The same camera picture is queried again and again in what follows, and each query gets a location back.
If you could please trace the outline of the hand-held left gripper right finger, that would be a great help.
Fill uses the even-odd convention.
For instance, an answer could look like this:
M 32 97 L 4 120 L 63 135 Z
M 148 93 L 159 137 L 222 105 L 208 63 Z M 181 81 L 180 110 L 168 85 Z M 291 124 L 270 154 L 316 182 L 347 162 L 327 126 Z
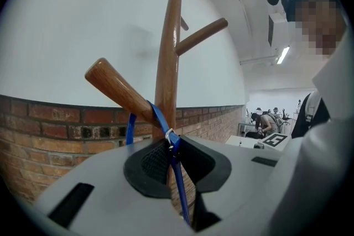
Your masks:
M 181 136 L 182 165 L 195 184 L 192 226 L 180 235 L 267 235 L 275 211 L 267 185 L 281 154 Z

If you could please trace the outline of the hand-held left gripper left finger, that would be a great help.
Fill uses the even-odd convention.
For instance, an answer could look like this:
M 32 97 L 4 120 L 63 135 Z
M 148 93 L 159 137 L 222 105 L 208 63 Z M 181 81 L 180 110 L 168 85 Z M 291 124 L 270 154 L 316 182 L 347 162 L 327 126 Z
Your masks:
M 92 155 L 49 186 L 35 207 L 48 216 L 78 184 L 93 190 L 68 227 L 79 235 L 192 235 L 169 198 L 150 198 L 126 180 L 123 166 L 134 153 L 153 149 L 159 142 L 147 139 Z

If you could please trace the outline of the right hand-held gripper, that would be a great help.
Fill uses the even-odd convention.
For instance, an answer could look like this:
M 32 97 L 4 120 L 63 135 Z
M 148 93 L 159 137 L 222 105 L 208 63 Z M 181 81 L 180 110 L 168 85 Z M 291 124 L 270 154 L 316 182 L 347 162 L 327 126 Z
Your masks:
M 258 140 L 253 147 L 255 149 L 283 151 L 290 140 L 290 135 L 273 133 L 262 140 Z

